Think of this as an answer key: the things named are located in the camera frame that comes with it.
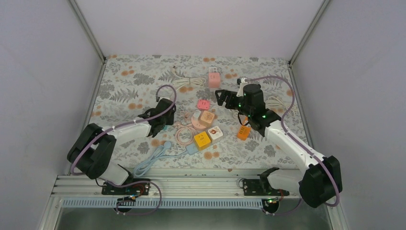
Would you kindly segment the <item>white cube socket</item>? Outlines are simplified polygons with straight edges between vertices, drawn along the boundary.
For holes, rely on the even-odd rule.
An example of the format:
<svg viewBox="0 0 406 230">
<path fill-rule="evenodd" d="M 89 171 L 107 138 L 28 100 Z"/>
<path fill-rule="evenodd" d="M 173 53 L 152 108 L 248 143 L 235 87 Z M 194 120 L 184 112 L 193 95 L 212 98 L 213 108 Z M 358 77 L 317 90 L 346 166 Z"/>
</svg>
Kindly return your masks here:
<svg viewBox="0 0 406 230">
<path fill-rule="evenodd" d="M 224 133 L 219 126 L 209 128 L 206 132 L 211 140 L 211 143 L 213 144 L 219 142 L 224 137 Z"/>
</svg>

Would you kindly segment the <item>white small charger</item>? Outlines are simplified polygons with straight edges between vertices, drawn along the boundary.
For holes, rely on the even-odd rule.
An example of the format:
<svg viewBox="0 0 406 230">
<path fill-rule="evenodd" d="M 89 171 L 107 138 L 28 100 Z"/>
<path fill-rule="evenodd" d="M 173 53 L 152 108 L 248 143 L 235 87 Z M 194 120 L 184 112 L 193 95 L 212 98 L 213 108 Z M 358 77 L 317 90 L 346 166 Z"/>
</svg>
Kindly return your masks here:
<svg viewBox="0 0 406 230">
<path fill-rule="evenodd" d="M 200 115 L 201 115 L 201 113 L 202 113 L 202 112 L 201 112 L 200 110 L 194 111 L 194 113 L 193 113 L 193 115 L 192 115 L 192 119 L 198 120 L 199 117 L 200 117 Z"/>
</svg>

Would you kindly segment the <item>pink plug adapter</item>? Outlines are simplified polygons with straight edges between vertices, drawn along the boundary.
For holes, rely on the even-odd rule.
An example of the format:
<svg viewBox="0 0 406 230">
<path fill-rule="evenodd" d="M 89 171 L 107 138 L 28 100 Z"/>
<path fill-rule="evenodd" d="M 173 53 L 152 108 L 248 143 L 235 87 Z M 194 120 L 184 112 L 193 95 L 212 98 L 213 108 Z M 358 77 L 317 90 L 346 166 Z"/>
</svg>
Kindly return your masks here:
<svg viewBox="0 0 406 230">
<path fill-rule="evenodd" d="M 197 109 L 199 110 L 209 110 L 211 102 L 209 100 L 199 99 L 197 102 Z"/>
</svg>

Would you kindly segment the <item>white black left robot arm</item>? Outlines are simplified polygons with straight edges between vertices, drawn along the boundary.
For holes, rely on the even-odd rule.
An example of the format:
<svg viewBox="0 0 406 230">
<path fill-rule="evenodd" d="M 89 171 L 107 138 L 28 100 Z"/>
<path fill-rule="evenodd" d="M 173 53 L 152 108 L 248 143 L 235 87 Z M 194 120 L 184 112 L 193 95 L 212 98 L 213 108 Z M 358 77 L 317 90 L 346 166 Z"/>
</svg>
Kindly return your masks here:
<svg viewBox="0 0 406 230">
<path fill-rule="evenodd" d="M 103 179 L 114 185 L 121 194 L 133 189 L 131 173 L 111 162 L 116 146 L 138 138 L 154 137 L 165 126 L 173 125 L 176 106 L 161 98 L 154 108 L 146 110 L 136 120 L 103 128 L 95 123 L 87 125 L 67 155 L 67 160 L 90 179 Z"/>
</svg>

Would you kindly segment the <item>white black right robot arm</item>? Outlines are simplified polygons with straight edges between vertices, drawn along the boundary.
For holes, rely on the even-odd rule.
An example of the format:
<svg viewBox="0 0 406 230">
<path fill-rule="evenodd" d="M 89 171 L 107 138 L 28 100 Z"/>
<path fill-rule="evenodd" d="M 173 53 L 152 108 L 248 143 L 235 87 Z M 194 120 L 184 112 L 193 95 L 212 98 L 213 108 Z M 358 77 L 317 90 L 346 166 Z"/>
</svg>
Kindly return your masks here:
<svg viewBox="0 0 406 230">
<path fill-rule="evenodd" d="M 285 190 L 300 196 L 313 208 L 333 197 L 339 201 L 342 179 L 338 159 L 325 157 L 291 133 L 282 118 L 266 108 L 260 85 L 241 83 L 239 91 L 217 90 L 215 96 L 219 106 L 237 110 L 239 115 L 246 116 L 250 127 L 279 146 L 298 168 L 269 169 L 265 172 L 265 179 L 259 183 L 263 194 Z"/>
</svg>

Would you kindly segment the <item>pink cube socket adapter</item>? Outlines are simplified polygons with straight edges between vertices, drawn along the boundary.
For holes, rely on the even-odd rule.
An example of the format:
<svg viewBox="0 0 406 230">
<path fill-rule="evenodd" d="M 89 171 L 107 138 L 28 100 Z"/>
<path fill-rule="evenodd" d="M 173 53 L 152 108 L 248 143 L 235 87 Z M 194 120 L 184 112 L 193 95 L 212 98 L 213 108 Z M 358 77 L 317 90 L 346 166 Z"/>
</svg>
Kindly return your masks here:
<svg viewBox="0 0 406 230">
<path fill-rule="evenodd" d="M 217 89 L 220 87 L 221 77 L 218 72 L 209 72 L 208 74 L 208 87 L 212 89 Z"/>
</svg>

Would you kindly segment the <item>yellow cube socket adapter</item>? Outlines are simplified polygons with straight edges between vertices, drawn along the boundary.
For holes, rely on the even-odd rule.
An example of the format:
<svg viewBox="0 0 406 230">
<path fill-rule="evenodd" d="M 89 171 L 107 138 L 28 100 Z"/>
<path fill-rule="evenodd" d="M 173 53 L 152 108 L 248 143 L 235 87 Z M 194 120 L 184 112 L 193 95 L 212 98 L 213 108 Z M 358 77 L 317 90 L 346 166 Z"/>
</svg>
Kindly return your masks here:
<svg viewBox="0 0 406 230">
<path fill-rule="evenodd" d="M 205 131 L 196 134 L 193 140 L 198 151 L 204 150 L 211 145 L 211 139 Z"/>
</svg>

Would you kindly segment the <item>beige cube socket adapter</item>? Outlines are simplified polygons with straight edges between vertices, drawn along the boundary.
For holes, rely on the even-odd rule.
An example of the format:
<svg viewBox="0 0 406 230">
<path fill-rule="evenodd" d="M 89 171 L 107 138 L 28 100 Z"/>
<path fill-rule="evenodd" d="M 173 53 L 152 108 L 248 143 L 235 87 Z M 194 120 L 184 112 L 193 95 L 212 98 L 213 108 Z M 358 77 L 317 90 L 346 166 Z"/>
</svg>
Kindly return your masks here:
<svg viewBox="0 0 406 230">
<path fill-rule="evenodd" d="M 207 110 L 204 110 L 204 111 L 201 112 L 201 115 L 200 115 L 200 117 L 199 117 L 199 123 L 200 123 L 202 126 L 211 127 L 211 126 L 212 126 L 212 123 L 213 123 L 213 121 L 214 121 L 214 118 L 215 118 L 215 114 L 214 114 L 214 113 L 209 112 L 209 111 L 207 111 Z"/>
</svg>

